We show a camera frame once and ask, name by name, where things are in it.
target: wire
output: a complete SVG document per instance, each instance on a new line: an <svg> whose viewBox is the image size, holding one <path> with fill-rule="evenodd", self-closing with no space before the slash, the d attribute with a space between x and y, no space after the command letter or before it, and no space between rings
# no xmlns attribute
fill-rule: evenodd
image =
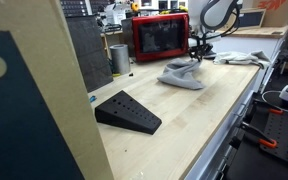
<svg viewBox="0 0 288 180"><path fill-rule="evenodd" d="M265 94L267 94L267 93L281 93L281 91L274 91L274 90L266 91L266 92L264 92L264 93L262 94L262 99L263 99L263 101L266 102L267 104L269 104L269 105L271 105L271 106L273 106L273 107L275 107L275 108L277 108L277 109L280 109L280 110L282 110L282 111L288 112L288 109L284 109L284 108L281 108L281 107L279 107L279 106L276 106L276 105L273 105L273 104L269 103L269 102L265 99Z"/></svg>

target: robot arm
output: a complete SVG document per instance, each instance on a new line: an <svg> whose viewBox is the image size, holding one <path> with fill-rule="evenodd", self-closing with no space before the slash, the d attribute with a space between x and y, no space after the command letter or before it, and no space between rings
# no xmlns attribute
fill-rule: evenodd
<svg viewBox="0 0 288 180"><path fill-rule="evenodd" d="M237 11L238 0L189 0L189 24L192 27L191 37L188 39L191 58L201 60L209 43L219 41L221 36L213 32L225 25L234 9Z"/></svg>

